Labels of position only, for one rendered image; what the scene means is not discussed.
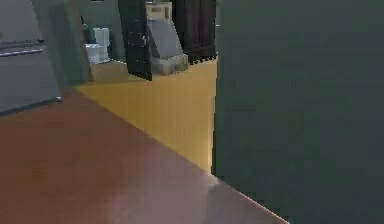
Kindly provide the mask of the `dark brown wooden cupboard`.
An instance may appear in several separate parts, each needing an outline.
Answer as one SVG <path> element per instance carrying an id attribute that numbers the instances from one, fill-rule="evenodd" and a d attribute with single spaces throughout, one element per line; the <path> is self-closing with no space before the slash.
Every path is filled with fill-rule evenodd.
<path id="1" fill-rule="evenodd" d="M 190 64 L 214 60 L 216 0 L 170 0 L 172 20 Z"/>

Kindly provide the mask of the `black room door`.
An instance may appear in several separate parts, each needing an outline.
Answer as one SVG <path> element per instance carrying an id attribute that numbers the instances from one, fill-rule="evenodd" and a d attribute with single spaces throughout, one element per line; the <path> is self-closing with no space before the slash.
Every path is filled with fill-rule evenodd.
<path id="1" fill-rule="evenodd" d="M 118 0 L 127 70 L 152 80 L 145 0 Z"/>

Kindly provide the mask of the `beige wooden headboard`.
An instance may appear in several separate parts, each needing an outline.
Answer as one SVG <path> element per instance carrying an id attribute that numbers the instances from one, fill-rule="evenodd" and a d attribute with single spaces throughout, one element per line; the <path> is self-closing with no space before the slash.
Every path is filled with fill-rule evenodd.
<path id="1" fill-rule="evenodd" d="M 146 13 L 149 20 L 171 20 L 171 2 L 147 2 Z"/>

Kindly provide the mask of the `white toilet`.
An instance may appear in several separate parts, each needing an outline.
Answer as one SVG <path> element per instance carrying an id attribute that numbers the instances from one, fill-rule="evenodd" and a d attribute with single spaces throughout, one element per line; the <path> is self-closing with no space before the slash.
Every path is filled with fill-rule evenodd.
<path id="1" fill-rule="evenodd" d="M 86 44 L 88 60 L 91 64 L 106 63 L 109 61 L 108 47 L 110 37 L 108 28 L 94 28 L 94 43 Z"/>

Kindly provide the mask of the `grey fridge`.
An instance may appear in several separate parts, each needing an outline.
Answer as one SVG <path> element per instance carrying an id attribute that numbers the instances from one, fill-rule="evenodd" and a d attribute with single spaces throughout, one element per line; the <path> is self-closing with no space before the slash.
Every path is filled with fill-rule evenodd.
<path id="1" fill-rule="evenodd" d="M 60 96 L 31 0 L 0 0 L 0 53 L 33 49 L 44 52 L 0 57 L 0 114 Z"/>

